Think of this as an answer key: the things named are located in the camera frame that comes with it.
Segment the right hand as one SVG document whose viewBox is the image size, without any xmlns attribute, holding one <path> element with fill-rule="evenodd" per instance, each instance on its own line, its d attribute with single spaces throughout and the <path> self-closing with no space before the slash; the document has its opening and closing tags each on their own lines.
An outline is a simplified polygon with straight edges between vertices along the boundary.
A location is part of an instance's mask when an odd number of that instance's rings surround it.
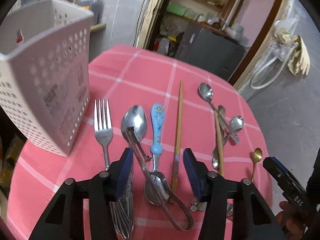
<svg viewBox="0 0 320 240">
<path fill-rule="evenodd" d="M 281 211 L 276 215 L 276 219 L 279 224 L 282 221 L 283 213 L 287 204 L 288 202 L 285 200 L 279 203 L 279 207 L 281 208 Z M 298 218 L 289 217 L 286 220 L 285 226 L 287 228 L 287 232 L 286 232 L 287 239 L 300 240 L 303 237 L 304 230 L 305 230 L 304 223 L 301 222 Z"/>
</svg>

